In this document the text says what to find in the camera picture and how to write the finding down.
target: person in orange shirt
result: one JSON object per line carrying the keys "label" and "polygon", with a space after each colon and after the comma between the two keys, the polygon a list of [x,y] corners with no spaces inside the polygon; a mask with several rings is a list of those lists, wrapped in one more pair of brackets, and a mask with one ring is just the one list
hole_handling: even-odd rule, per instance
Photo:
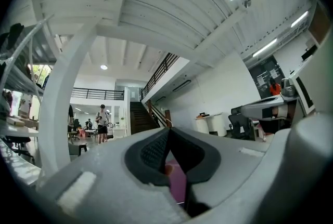
{"label": "person in orange shirt", "polygon": [[281,92],[281,86],[277,84],[273,78],[270,79],[270,82],[270,93],[272,94],[272,96],[279,95]]}

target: black shorts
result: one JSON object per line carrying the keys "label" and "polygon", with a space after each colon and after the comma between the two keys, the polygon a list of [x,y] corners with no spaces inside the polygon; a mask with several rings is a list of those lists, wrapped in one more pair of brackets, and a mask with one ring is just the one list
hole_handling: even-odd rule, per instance
{"label": "black shorts", "polygon": [[106,126],[104,125],[99,125],[98,126],[98,134],[107,134],[108,133],[108,129],[106,128]]}

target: black metal railing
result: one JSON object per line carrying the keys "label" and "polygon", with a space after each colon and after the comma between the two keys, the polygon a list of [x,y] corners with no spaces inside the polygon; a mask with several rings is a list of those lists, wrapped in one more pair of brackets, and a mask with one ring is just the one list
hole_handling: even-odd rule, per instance
{"label": "black metal railing", "polygon": [[91,98],[103,100],[124,100],[124,91],[73,88],[72,96],[77,98]]}
{"label": "black metal railing", "polygon": [[167,72],[167,70],[175,63],[179,56],[168,53],[162,63],[158,66],[156,72],[152,75],[145,88],[142,89],[141,98],[143,99],[149,91],[156,85],[159,79]]}

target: staircase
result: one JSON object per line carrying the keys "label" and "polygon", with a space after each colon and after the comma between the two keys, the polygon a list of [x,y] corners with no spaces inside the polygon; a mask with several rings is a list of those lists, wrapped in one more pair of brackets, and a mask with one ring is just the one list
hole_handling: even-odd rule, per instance
{"label": "staircase", "polygon": [[141,102],[131,102],[131,133],[136,134],[141,131],[158,128],[155,121],[149,115]]}

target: pink object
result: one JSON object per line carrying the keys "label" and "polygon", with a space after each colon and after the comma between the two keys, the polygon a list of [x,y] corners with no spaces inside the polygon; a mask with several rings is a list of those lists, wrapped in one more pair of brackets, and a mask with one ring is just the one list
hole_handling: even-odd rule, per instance
{"label": "pink object", "polygon": [[86,137],[86,136],[85,136],[85,129],[80,129],[80,128],[78,128],[78,130],[79,130],[79,133],[80,133],[80,136],[81,136],[81,137]]}
{"label": "pink object", "polygon": [[177,203],[185,201],[186,175],[176,160],[165,164],[165,172],[170,178],[170,192]]}

